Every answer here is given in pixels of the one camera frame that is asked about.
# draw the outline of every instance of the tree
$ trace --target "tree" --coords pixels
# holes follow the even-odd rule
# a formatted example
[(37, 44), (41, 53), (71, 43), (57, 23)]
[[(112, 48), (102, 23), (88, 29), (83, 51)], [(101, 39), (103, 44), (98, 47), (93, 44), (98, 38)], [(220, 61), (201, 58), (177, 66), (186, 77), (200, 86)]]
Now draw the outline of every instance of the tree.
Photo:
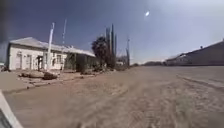
[(106, 28), (105, 36), (98, 37), (92, 43), (92, 49), (96, 57), (99, 58), (100, 64), (106, 63), (107, 67), (114, 69), (116, 64), (117, 52), (117, 35), (114, 33), (114, 26), (112, 29)]
[(96, 41), (92, 43), (92, 50), (95, 56), (100, 61), (100, 66), (106, 63), (108, 59), (108, 45), (104, 36), (98, 37)]

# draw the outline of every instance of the street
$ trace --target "street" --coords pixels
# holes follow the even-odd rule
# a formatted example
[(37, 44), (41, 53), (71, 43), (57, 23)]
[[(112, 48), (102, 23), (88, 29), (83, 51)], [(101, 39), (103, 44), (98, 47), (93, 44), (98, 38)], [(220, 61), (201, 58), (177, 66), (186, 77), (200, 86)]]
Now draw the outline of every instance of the street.
[(224, 127), (224, 67), (136, 67), (5, 96), (25, 128)]

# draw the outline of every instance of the sun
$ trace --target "sun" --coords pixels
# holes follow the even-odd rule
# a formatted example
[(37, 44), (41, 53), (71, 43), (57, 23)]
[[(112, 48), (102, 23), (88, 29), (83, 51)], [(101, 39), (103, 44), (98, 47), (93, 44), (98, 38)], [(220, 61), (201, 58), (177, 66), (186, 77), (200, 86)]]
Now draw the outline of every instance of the sun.
[(147, 11), (147, 12), (145, 13), (145, 16), (146, 16), (146, 17), (148, 17), (148, 16), (149, 16), (149, 11)]

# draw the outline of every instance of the roof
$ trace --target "roof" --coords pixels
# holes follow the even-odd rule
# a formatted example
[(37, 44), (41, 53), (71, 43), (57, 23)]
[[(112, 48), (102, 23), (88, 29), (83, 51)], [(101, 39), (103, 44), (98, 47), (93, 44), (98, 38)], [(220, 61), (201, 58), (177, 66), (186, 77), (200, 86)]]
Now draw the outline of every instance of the roof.
[[(22, 46), (29, 46), (29, 47), (35, 47), (35, 48), (41, 48), (41, 49), (48, 49), (48, 43), (41, 42), (33, 37), (27, 37), (27, 38), (22, 38), (18, 40), (12, 40), (10, 41), (10, 44), (17, 44), (17, 45), (22, 45)], [(60, 46), (60, 45), (51, 45), (51, 49), (55, 51), (62, 51), (63, 52), (71, 52), (71, 53), (79, 53), (79, 54), (85, 54), (88, 56), (95, 57), (95, 55), (89, 51), (84, 51), (80, 50), (77, 48), (72, 47), (65, 47), (65, 46)]]
[(192, 52), (188, 52), (188, 53), (186, 53), (186, 55), (188, 55), (188, 54), (194, 54), (194, 53), (200, 52), (200, 51), (202, 51), (202, 50), (205, 50), (205, 49), (208, 49), (208, 48), (217, 46), (217, 45), (221, 45), (221, 44), (224, 44), (224, 41), (221, 41), (221, 42), (212, 44), (212, 45), (210, 45), (210, 46), (207, 46), (207, 47), (204, 47), (204, 48), (201, 48), (201, 49), (198, 49), (198, 50), (194, 50), (194, 51), (192, 51)]

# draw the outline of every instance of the sky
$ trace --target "sky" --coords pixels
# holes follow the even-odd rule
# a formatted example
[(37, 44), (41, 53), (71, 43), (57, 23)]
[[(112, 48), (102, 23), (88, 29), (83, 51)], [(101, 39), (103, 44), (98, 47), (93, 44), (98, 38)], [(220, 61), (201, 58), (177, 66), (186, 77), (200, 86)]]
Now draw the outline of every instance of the sky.
[(67, 18), (65, 44), (91, 51), (113, 23), (119, 55), (130, 38), (132, 63), (164, 60), (224, 37), (223, 0), (7, 0), (6, 7), (7, 40), (48, 42), (55, 22), (53, 42), (62, 44)]

